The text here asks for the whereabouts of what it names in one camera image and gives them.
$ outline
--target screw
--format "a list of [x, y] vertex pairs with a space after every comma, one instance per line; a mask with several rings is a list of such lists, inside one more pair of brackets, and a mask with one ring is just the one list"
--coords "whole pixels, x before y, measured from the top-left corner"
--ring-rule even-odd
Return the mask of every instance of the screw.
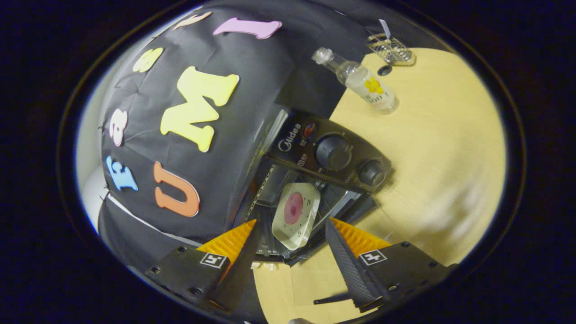
[[202, 294], [202, 289], [194, 287], [194, 288], [190, 289], [190, 292], [191, 292], [194, 296], [198, 296], [198, 295], [201, 295], [201, 294]]

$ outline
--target wire basket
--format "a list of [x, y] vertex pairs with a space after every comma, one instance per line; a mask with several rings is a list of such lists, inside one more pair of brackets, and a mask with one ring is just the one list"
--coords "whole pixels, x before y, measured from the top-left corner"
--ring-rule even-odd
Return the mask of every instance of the wire basket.
[[385, 33], [369, 36], [366, 46], [390, 65], [412, 66], [416, 64], [416, 55], [396, 38], [388, 39]]

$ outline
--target bottle cap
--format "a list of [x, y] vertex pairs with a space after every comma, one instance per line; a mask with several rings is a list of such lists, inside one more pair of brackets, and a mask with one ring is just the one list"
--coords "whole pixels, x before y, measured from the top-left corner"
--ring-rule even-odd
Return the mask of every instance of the bottle cap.
[[320, 47], [312, 55], [312, 59], [318, 64], [324, 64], [332, 57], [332, 50], [325, 47]]

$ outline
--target yellow letter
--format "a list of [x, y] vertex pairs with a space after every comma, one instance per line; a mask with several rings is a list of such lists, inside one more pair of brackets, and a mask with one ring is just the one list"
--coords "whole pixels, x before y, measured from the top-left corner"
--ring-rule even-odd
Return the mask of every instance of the yellow letter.
[[187, 68], [177, 83], [178, 91], [187, 102], [166, 109], [160, 122], [160, 133], [166, 135], [169, 131], [174, 132], [198, 144], [200, 152], [207, 152], [214, 129], [211, 126], [200, 128], [190, 124], [218, 119], [216, 110], [203, 97], [211, 98], [216, 106], [223, 106], [239, 80], [235, 74], [221, 77], [196, 71], [193, 66]]

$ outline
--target midea logo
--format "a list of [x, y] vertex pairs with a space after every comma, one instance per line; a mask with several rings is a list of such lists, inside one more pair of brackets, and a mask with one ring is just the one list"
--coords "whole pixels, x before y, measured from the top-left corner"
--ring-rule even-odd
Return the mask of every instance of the midea logo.
[[278, 149], [280, 149], [283, 152], [288, 152], [292, 148], [292, 142], [294, 141], [296, 134], [298, 134], [298, 130], [300, 129], [300, 127], [301, 127], [300, 124], [294, 125], [294, 129], [290, 131], [288, 136], [286, 136], [285, 139], [278, 142]]

